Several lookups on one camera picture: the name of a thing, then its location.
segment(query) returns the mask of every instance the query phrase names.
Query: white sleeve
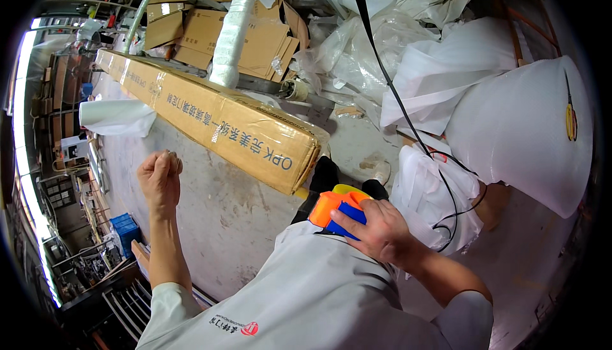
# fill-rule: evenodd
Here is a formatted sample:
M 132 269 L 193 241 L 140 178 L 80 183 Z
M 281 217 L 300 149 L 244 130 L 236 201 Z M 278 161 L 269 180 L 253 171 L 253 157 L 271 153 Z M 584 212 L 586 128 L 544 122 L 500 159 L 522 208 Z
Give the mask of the white sleeve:
M 432 321 L 453 350 L 489 348 L 493 328 L 493 306 L 477 291 L 453 298 Z
M 162 338 L 202 311 L 193 295 L 181 285 L 173 282 L 157 285 L 151 297 L 151 319 L 136 348 L 149 348 L 147 345 L 152 345 L 152 341 Z

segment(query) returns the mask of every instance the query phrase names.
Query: blue handle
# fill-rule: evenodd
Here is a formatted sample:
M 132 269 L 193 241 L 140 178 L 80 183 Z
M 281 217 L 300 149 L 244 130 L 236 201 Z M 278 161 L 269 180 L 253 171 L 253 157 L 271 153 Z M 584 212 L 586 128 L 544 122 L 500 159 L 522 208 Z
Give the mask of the blue handle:
M 367 223 L 363 210 L 351 207 L 347 202 L 342 201 L 340 203 L 340 206 L 338 207 L 338 210 L 347 215 L 348 217 L 352 218 L 356 222 L 362 223 L 363 225 Z M 350 237 L 353 240 L 361 241 L 352 234 L 348 233 L 344 228 L 336 224 L 333 220 L 331 220 L 329 224 L 327 224 L 326 229 L 330 232 L 340 234 L 341 236 L 346 236 Z

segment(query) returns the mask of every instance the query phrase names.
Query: concrete floor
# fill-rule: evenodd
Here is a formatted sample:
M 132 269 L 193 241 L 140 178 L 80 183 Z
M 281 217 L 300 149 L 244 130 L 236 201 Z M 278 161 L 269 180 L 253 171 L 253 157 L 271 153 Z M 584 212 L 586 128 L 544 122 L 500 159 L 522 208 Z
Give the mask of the concrete floor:
M 103 99 L 127 98 L 119 84 L 104 73 L 93 83 L 94 95 L 102 94 Z M 400 147 L 380 138 L 369 121 L 335 115 L 327 120 L 325 113 L 316 110 L 294 111 L 333 132 L 332 157 L 352 178 L 344 176 L 344 182 L 355 184 L 370 178 L 371 170 L 362 170 L 359 164 L 372 156 L 390 162 L 395 174 Z M 272 253 L 276 235 L 287 227 L 303 201 L 255 180 L 159 118 L 146 138 L 100 139 L 110 183 L 108 205 L 113 215 L 131 213 L 145 238 L 149 235 L 148 209 L 136 169 L 155 150 L 167 148 L 183 159 L 177 209 L 180 241 L 193 282 L 218 300 L 233 295 L 257 274 Z
M 104 98 L 127 97 L 105 74 L 94 89 L 98 93 Z M 314 110 L 303 113 L 332 132 L 332 157 L 350 178 L 369 177 L 359 164 L 372 155 L 385 158 L 394 173 L 397 170 L 400 148 L 385 142 L 368 120 L 335 116 L 326 120 L 325 114 Z M 110 180 L 106 197 L 113 215 L 130 212 L 146 237 L 148 211 L 135 170 L 154 150 L 167 148 L 182 157 L 178 223 L 183 251 L 195 285 L 219 300 L 256 275 L 273 250 L 275 236 L 302 202 L 259 183 L 164 120 L 157 119 L 146 138 L 104 136 L 102 145 Z M 560 219 L 514 190 L 500 225 L 481 233 L 466 254 L 452 255 L 479 274 L 493 293 L 492 349 L 515 347 L 537 325 L 534 312 L 545 311 L 551 303 L 548 291 L 573 221 Z M 406 281 L 402 275 L 398 284 L 406 311 L 425 319 L 440 311 L 414 278 Z

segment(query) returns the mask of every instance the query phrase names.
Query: white shirt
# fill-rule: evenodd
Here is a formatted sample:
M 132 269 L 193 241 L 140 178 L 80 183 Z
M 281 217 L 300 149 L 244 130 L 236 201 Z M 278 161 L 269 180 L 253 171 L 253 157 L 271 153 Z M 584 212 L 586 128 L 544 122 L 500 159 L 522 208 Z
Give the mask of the white shirt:
M 290 225 L 257 276 L 206 311 L 182 286 L 156 286 L 137 348 L 488 348 L 493 308 L 482 294 L 458 294 L 426 322 L 402 311 L 383 266 L 319 229 Z

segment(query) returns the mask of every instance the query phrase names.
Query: black cable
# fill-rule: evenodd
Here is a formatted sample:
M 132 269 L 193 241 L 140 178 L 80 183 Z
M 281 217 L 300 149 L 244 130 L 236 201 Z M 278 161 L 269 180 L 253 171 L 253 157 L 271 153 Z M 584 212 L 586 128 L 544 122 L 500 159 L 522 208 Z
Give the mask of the black cable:
M 380 69 L 383 72 L 383 76 L 384 76 L 385 80 L 387 81 L 387 86 L 389 86 L 389 88 L 391 89 L 391 92 L 393 93 L 393 96 L 395 97 L 395 100 L 397 101 L 398 105 L 400 106 L 400 109 L 402 110 L 402 113 L 404 115 L 404 118 L 406 119 L 406 122 L 408 122 L 408 125 L 410 126 L 410 129 L 412 130 L 412 132 L 416 136 L 416 138 L 417 138 L 419 144 L 421 145 L 421 147 L 423 148 L 423 151 L 425 152 L 425 154 L 428 155 L 432 160 L 434 160 L 433 154 L 435 154 L 435 153 L 439 153 L 439 154 L 445 155 L 445 156 L 451 158 L 451 160 L 453 160 L 455 163 L 459 164 L 464 170 L 466 170 L 466 171 L 468 171 L 470 173 L 476 174 L 475 172 L 472 172 L 471 170 L 467 169 L 462 163 L 460 163 L 453 156 L 448 155 L 445 152 L 434 151 L 434 150 L 433 151 L 429 151 L 427 146 L 425 146 L 425 143 L 423 143 L 423 140 L 421 140 L 419 134 L 417 133 L 416 129 L 414 128 L 414 125 L 412 125 L 412 122 L 410 121 L 410 118 L 408 117 L 408 113 L 406 112 L 406 108 L 404 107 L 404 104 L 402 103 L 402 99 L 400 98 L 400 95 L 397 93 L 397 90 L 395 89 L 395 86 L 393 85 L 393 80 L 391 80 L 391 78 L 389 77 L 389 74 L 387 73 L 387 70 L 384 68 L 383 62 L 381 61 L 380 57 L 378 56 L 378 51 L 376 50 L 376 46 L 374 45 L 374 37 L 372 35 L 372 29 L 371 29 L 371 25 L 370 25 L 370 17 L 368 16 L 368 6 L 367 6 L 365 0 L 355 0 L 355 2 L 357 4 L 357 8 L 359 10 L 359 15 L 361 16 L 361 20 L 363 22 L 363 28 L 365 30 L 365 33 L 368 35 L 368 39 L 370 40 L 370 44 L 372 45 L 372 49 L 374 50 L 374 55 L 376 56 L 376 60 L 378 61 L 378 65 L 380 66 Z M 467 213 L 470 210 L 474 209 L 476 206 L 478 206 L 478 204 L 480 204 L 482 199 L 484 199 L 484 195 L 486 194 L 486 188 L 485 188 L 484 194 L 482 195 L 480 200 L 475 204 L 475 206 L 472 206 L 472 208 L 470 208 L 468 210 L 465 210 L 464 212 L 459 212 L 458 209 L 457 209 L 456 202 L 455 202 L 455 197 L 453 196 L 453 193 L 450 190 L 450 186 L 448 185 L 448 182 L 446 181 L 446 178 L 444 177 L 444 175 L 442 174 L 442 171 L 440 171 L 440 169 L 438 170 L 438 172 L 440 173 L 440 177 L 441 177 L 442 181 L 444 182 L 444 185 L 448 189 L 448 193 L 450 195 L 450 199 L 453 201 L 453 207 L 455 208 L 455 213 L 454 214 L 452 214 L 450 216 L 447 216 L 447 217 L 442 219 L 442 220 L 445 220 L 447 218 L 450 218 L 450 217 L 454 216 L 455 217 L 455 226 L 453 228 L 453 231 L 452 231 L 452 233 L 450 235 L 450 238 L 448 239 L 448 242 L 446 243 L 446 245 L 444 245 L 444 247 L 442 247 L 441 249 L 438 250 L 438 253 L 439 253 L 442 250 L 446 249 L 446 247 L 448 247 L 448 245 L 450 245 L 450 243 L 455 238 L 455 233 L 456 233 L 457 225 L 459 223 L 459 215 L 461 215 L 463 213 Z M 445 229 L 447 229 L 450 232 L 450 228 L 448 226 L 440 224 L 441 221 L 439 221 L 437 224 L 435 224 L 432 227 L 432 229 L 445 228 Z

